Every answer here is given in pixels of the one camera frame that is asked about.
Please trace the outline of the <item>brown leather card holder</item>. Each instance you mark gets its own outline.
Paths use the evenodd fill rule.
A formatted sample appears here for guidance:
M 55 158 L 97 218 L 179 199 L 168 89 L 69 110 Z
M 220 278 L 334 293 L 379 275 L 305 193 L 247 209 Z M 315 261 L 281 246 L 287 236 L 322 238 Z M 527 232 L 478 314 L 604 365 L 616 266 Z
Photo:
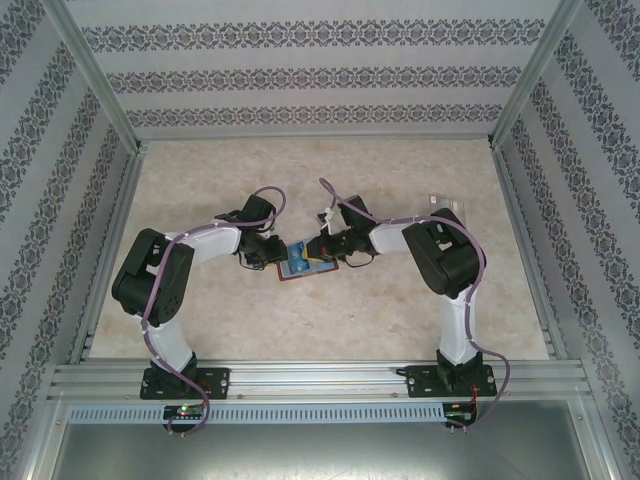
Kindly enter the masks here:
M 309 239 L 299 240 L 299 241 L 303 241 L 307 246 Z M 336 261 L 331 261 L 331 263 L 320 263 L 320 264 L 314 264 L 309 262 L 311 264 L 311 271 L 309 273 L 302 274 L 302 275 L 291 275 L 289 273 L 288 265 L 287 265 L 287 246 L 290 244 L 286 245 L 285 259 L 277 264 L 278 277 L 280 281 L 295 280 L 295 279 L 300 279 L 300 278 L 313 276 L 317 274 L 328 273 L 328 272 L 335 271 L 339 268 L 339 265 Z

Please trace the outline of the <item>blue credit card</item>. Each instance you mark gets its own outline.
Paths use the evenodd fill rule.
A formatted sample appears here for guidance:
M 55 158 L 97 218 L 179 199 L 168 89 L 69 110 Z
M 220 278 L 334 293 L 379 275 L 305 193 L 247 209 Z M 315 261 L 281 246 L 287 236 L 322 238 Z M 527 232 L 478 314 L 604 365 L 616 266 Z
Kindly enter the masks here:
M 287 265 L 291 275 L 302 275 L 311 271 L 311 264 L 304 257 L 305 247 L 303 241 L 287 246 Z

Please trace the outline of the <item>clear acrylic card stand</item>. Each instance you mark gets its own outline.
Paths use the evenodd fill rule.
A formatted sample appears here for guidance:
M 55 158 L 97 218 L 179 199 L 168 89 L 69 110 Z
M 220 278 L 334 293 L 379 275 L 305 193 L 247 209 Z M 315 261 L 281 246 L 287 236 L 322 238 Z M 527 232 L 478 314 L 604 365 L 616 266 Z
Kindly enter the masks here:
M 457 217 L 457 219 L 462 223 L 463 226 L 466 225 L 466 213 L 465 213 L 465 204 L 461 200 L 444 197 L 435 194 L 429 194 L 425 197 L 425 201 L 420 207 L 419 214 L 420 215 L 432 215 L 437 210 L 442 208 L 448 208 L 453 212 L 453 214 Z

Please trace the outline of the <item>wide aluminium extrusion beam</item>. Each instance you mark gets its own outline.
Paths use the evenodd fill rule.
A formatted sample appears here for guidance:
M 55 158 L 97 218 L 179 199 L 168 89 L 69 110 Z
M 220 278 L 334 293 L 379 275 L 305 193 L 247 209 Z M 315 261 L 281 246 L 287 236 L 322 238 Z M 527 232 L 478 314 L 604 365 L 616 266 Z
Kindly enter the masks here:
M 227 401 L 236 403 L 407 402 L 408 381 L 399 362 L 215 362 L 227 368 Z M 91 359 L 54 369 L 48 401 L 138 403 L 144 360 Z M 515 361 L 502 396 L 505 401 L 576 400 L 593 390 L 579 360 Z

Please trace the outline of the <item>grey metal sheet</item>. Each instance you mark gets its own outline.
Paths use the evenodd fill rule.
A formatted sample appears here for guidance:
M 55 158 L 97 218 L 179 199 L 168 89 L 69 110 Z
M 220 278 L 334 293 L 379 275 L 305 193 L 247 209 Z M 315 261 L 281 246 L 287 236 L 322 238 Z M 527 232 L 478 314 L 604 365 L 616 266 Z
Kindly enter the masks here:
M 590 480 L 568 434 L 448 433 L 433 424 L 73 425 L 52 480 Z

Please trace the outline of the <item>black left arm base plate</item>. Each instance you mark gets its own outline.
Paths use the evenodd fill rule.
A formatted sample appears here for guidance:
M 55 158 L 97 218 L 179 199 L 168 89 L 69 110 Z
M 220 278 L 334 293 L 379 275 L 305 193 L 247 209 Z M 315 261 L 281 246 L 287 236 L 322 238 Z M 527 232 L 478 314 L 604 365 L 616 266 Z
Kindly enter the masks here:
M 192 380 L 210 400 L 227 398 L 230 370 L 226 368 L 202 368 L 195 371 Z M 142 400 L 202 400 L 203 396 L 193 386 L 162 369 L 150 367 L 144 370 L 139 396 Z

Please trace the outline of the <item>aluminium frame rail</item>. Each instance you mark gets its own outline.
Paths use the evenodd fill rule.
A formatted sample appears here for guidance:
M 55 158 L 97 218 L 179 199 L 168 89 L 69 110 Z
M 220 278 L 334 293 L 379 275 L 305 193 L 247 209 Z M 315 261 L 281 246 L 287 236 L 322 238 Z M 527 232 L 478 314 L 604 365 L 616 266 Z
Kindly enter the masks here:
M 149 147 L 148 141 L 141 141 L 131 154 L 127 168 L 123 171 L 113 209 L 109 217 L 108 230 L 102 239 L 100 256 L 88 291 L 84 308 L 79 319 L 69 351 L 67 364 L 78 364 L 83 359 L 86 340 L 99 322 L 107 293 L 110 290 L 110 278 L 116 263 L 116 257 L 127 219 L 140 178 L 141 169 Z
M 504 158 L 501 152 L 497 150 L 492 150 L 491 156 L 514 231 L 529 291 L 532 296 L 545 345 L 547 346 L 548 355 L 551 359 L 555 360 L 569 360 L 570 355 L 565 348 L 550 297 L 546 290 L 540 269 L 538 268 L 525 219 L 522 215 Z

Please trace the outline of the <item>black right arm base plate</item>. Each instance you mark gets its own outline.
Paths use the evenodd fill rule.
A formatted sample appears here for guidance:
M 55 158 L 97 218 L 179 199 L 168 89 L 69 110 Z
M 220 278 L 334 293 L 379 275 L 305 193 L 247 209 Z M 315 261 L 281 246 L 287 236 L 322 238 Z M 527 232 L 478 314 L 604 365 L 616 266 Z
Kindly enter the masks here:
M 492 368 L 481 365 L 471 371 L 445 372 L 438 366 L 407 366 L 407 389 L 410 398 L 470 397 L 476 387 L 479 397 L 497 395 Z

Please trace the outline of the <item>aluminium frame post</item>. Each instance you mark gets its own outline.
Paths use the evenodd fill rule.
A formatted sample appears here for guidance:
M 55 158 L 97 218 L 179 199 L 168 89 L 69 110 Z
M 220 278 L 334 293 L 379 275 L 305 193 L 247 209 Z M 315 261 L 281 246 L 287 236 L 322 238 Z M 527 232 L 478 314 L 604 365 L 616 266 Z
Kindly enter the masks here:
M 52 480 L 68 415 L 69 407 L 62 397 L 45 403 L 19 480 Z
M 538 44 L 488 136 L 491 150 L 499 147 L 509 133 L 582 3 L 583 0 L 559 0 Z
M 623 480 L 623 475 L 615 458 L 612 444 L 607 435 L 596 401 L 582 400 L 583 420 L 587 422 L 591 450 L 594 452 L 593 480 Z
M 39 1 L 80 68 L 84 79 L 99 100 L 110 123 L 123 141 L 125 148 L 129 153 L 137 154 L 141 140 L 136 135 L 131 121 L 121 106 L 81 28 L 76 23 L 66 1 Z

